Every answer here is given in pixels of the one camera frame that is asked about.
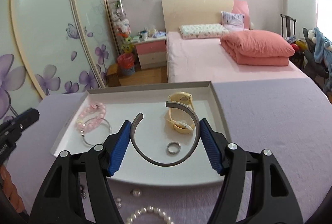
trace nightstand drawer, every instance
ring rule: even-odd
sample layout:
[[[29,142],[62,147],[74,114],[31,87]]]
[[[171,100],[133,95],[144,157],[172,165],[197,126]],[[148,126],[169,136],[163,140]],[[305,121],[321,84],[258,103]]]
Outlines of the nightstand drawer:
[[[155,41],[136,45],[136,51],[139,55],[166,52],[166,41]]]
[[[166,52],[158,52],[152,54],[139,54],[139,63],[142,69],[151,68],[152,66],[166,66]]]

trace pink bed sheet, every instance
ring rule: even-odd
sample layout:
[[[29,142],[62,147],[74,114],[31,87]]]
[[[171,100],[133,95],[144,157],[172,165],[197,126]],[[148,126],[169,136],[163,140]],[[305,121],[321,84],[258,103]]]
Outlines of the pink bed sheet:
[[[167,33],[168,82],[234,82],[307,77],[293,63],[286,67],[238,65],[219,39],[182,39]]]

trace headboard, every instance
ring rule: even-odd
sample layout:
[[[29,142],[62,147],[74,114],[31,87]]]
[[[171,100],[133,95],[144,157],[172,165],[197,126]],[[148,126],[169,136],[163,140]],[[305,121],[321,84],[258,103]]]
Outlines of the headboard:
[[[240,0],[162,0],[166,32],[178,31],[185,24],[221,23],[221,11],[244,14],[249,29],[249,8]]]

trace purple tablecloth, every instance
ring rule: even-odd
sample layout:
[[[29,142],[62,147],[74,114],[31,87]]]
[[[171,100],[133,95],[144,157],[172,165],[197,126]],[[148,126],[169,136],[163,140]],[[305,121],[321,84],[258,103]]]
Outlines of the purple tablecloth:
[[[306,221],[332,185],[332,106],[308,78],[214,84],[230,136],[243,149],[271,149],[288,177]],[[54,157],[49,153],[64,122],[82,94],[53,95],[43,100],[40,120],[27,129],[7,168],[30,212],[34,198]],[[250,180],[247,176],[239,217],[245,216]],[[110,180],[114,197],[122,199],[119,210],[125,220],[142,206],[158,206],[175,223],[204,224],[219,194],[220,185],[188,188],[137,187]],[[87,219],[93,220],[89,199],[84,200]],[[137,223],[163,223],[144,216]]]

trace braided orange strap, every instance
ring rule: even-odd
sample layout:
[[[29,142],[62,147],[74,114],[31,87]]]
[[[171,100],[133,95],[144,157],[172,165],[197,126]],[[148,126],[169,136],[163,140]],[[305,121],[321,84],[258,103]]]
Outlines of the braided orange strap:
[[[0,175],[4,180],[3,192],[9,199],[11,205],[14,207],[16,212],[22,213],[24,211],[24,204],[22,198],[18,195],[16,186],[12,183],[12,178],[5,166],[0,166]]]

